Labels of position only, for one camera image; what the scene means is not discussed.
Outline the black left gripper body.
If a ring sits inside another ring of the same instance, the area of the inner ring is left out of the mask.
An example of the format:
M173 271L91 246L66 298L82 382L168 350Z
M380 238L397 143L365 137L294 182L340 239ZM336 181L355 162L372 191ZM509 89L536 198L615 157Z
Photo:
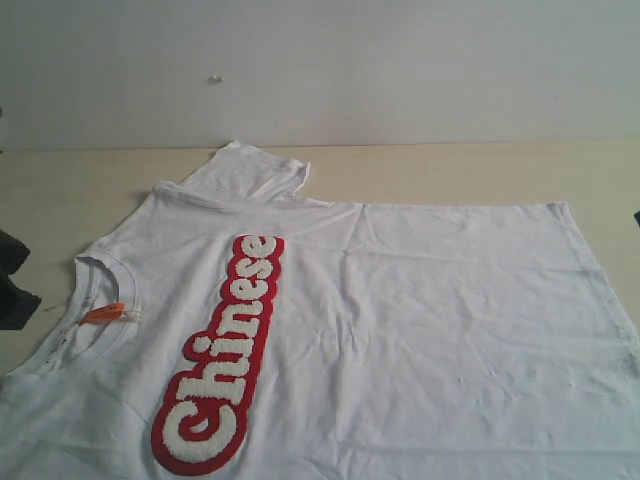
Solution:
M29 257L30 249L20 240L1 231L1 330L22 330L42 299L19 288L11 276Z

